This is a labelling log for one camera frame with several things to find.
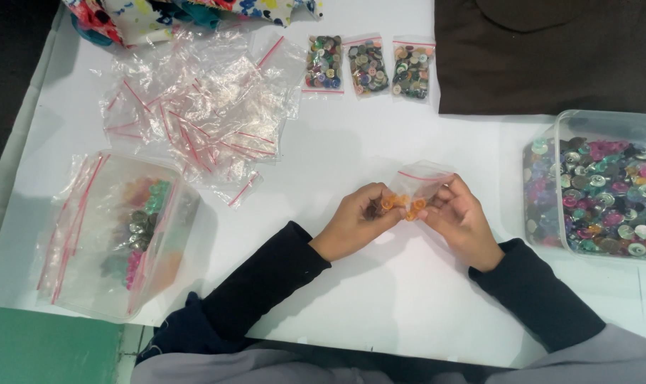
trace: gray fabric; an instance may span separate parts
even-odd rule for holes
[[[392,383],[387,375],[356,368],[326,369],[299,354],[251,349],[234,354],[168,353],[133,370],[132,384]],[[466,384],[460,374],[441,374],[433,384]],[[486,384],[646,383],[646,339],[608,325],[579,345],[549,354],[522,370],[494,374]]]

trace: white table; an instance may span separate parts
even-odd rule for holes
[[[433,33],[433,1],[326,3],[325,20],[263,27],[302,46],[307,34]],[[79,316],[36,304],[34,248],[51,196],[67,181],[73,154],[107,147],[98,100],[111,55],[78,37],[65,13],[0,234],[0,306]],[[317,234],[342,196],[370,181],[389,182],[419,159],[455,166],[482,202],[500,240],[523,236],[522,147],[548,116],[439,116],[430,105],[376,97],[359,102],[345,73],[344,100],[304,100],[289,121],[284,160],[261,166],[264,184],[234,212],[209,191],[176,282],[133,320],[158,325],[186,293],[217,287],[288,220]],[[604,319],[646,336],[646,267],[586,262],[539,249],[556,274]],[[261,319],[252,337],[407,356],[522,367],[545,354],[523,327],[466,276],[443,240],[422,223],[402,222]]]

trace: pile of plastic bags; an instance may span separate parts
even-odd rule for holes
[[[114,84],[101,103],[112,147],[170,157],[193,186],[240,206],[262,181],[255,166],[280,159],[307,54],[276,35],[257,58],[250,46],[240,27],[191,27],[115,57]]]

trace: box of buttons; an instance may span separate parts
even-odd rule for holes
[[[646,114],[565,111],[523,150],[533,245],[646,263]]]
[[[76,161],[38,243],[40,303],[130,321],[176,278],[199,205],[173,165],[101,151]]]

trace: brown fabric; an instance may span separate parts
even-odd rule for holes
[[[646,0],[436,0],[440,113],[646,113]]]

